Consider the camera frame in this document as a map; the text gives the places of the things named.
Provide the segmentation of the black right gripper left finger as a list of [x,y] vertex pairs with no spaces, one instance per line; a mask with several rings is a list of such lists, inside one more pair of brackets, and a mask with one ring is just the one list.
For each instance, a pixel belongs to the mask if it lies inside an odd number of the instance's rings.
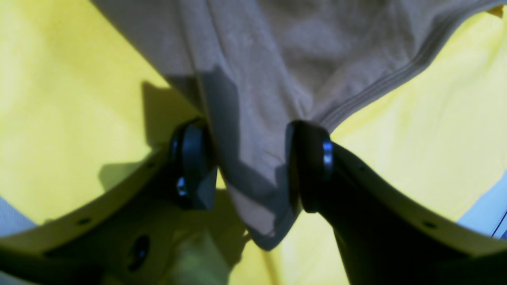
[[205,119],[183,123],[168,146],[107,193],[1,238],[1,271],[42,285],[156,285],[181,211],[211,209],[216,178]]

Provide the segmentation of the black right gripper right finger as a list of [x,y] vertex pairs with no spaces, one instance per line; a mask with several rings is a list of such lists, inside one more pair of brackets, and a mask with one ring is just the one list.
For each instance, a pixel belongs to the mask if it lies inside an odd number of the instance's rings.
[[322,126],[290,125],[290,189],[331,225],[350,285],[506,284],[505,241],[421,206]]

